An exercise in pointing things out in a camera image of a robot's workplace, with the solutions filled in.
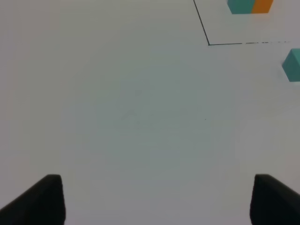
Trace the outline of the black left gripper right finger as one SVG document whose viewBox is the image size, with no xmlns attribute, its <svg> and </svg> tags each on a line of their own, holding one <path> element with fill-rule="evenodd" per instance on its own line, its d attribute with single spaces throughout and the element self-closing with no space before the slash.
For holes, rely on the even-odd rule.
<svg viewBox="0 0 300 225">
<path fill-rule="evenodd" d="M 257 174 L 249 215 L 253 225 L 298 225 L 300 195 L 268 174 Z"/>
</svg>

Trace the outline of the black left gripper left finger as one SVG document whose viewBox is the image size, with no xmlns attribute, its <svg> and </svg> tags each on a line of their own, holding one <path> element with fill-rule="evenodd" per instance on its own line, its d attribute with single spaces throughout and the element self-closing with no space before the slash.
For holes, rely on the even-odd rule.
<svg viewBox="0 0 300 225">
<path fill-rule="evenodd" d="M 63 225 L 66 206 L 62 178 L 49 174 L 0 209 L 2 225 Z"/>
</svg>

